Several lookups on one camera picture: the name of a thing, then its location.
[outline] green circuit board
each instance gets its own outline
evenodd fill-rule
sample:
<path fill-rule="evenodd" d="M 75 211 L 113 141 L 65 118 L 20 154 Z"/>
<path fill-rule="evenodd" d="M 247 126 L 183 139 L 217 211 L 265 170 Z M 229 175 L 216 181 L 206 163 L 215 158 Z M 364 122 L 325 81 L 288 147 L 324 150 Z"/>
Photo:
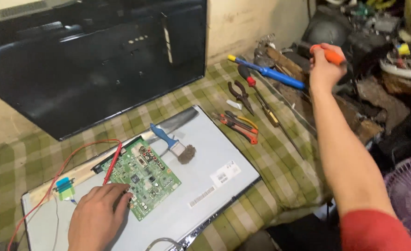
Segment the green circuit board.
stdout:
<path fill-rule="evenodd" d="M 112 159 L 102 164 L 105 172 L 108 171 L 111 161 Z M 142 138 L 137 138 L 122 148 L 110 181 L 130 184 L 130 192 L 134 196 L 130 199 L 129 207 L 139 221 L 181 184 Z"/>

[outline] red screwdriver handle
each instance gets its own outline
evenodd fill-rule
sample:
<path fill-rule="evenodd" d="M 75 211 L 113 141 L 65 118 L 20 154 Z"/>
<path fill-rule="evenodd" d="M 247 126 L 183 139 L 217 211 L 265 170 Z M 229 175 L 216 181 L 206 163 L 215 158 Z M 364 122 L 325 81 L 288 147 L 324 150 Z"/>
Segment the red screwdriver handle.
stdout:
<path fill-rule="evenodd" d="M 254 87 L 257 84 L 257 82 L 251 77 L 251 73 L 246 66 L 239 64 L 238 73 L 247 81 L 249 87 Z"/>
<path fill-rule="evenodd" d="M 311 48 L 309 49 L 309 52 L 311 54 L 314 54 L 315 48 L 321 48 L 321 45 L 311 46 Z M 324 50 L 325 50 L 325 58 L 326 60 L 328 60 L 328 62 L 333 63 L 337 66 L 343 66 L 346 64 L 346 60 L 341 55 L 336 53 L 335 51 L 327 50 L 327 49 L 324 49 Z"/>

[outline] green checkered cloth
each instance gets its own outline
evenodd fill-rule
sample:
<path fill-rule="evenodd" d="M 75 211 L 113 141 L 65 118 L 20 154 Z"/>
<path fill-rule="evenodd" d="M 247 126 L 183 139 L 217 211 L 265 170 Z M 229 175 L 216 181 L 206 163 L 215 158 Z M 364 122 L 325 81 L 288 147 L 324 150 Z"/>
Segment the green checkered cloth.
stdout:
<path fill-rule="evenodd" d="M 233 250 L 250 234 L 278 222 L 276 219 L 281 212 L 320 204 L 327 189 L 320 172 L 320 161 L 316 158 L 314 136 L 295 118 L 291 109 L 279 101 L 281 96 L 265 79 L 260 76 L 255 79 L 258 89 L 288 128 L 306 161 L 301 159 L 281 129 L 270 125 L 252 88 L 246 90 L 255 117 L 246 109 L 236 112 L 226 104 L 228 99 L 235 100 L 228 91 L 227 82 L 239 80 L 245 83 L 245 80 L 239 76 L 236 64 L 225 61 L 210 66 L 203 79 L 63 142 L 40 131 L 17 142 L 0 145 L 0 242 L 10 239 L 15 225 L 23 217 L 21 196 L 52 179 L 72 151 L 85 143 L 101 139 L 124 141 L 147 129 L 150 123 L 159 123 L 192 105 L 200 105 L 208 114 L 233 109 L 236 114 L 244 115 L 258 125 L 258 144 L 251 145 L 241 135 L 215 121 L 259 171 L 263 181 L 250 188 L 214 220 L 196 238 L 190 250 Z M 81 150 L 65 171 L 113 146 L 103 143 Z M 20 250 L 27 250 L 24 226 L 16 239 L 20 241 Z"/>

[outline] white label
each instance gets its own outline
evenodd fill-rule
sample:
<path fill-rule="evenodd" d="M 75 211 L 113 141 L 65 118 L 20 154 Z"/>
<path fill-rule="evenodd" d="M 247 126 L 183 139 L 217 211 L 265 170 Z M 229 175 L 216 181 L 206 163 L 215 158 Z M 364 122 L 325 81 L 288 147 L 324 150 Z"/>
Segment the white label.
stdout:
<path fill-rule="evenodd" d="M 189 203 L 189 207 L 193 208 L 198 202 L 202 201 L 205 197 L 207 197 L 209 194 L 213 193 L 216 190 L 215 186 L 210 187 L 207 191 L 205 191 L 203 194 L 198 196 L 196 199 L 191 201 Z"/>
<path fill-rule="evenodd" d="M 241 169 L 233 160 L 231 160 L 224 167 L 219 168 L 214 174 L 210 175 L 210 178 L 217 187 L 221 187 L 240 172 Z"/>

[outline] shirt sleeve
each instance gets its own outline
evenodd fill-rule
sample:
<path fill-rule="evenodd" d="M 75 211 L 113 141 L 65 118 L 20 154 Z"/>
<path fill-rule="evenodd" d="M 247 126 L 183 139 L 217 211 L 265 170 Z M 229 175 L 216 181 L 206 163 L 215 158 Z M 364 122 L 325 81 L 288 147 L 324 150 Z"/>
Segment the shirt sleeve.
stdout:
<path fill-rule="evenodd" d="M 343 251 L 411 251 L 403 224 L 377 210 L 348 212 L 340 221 Z"/>

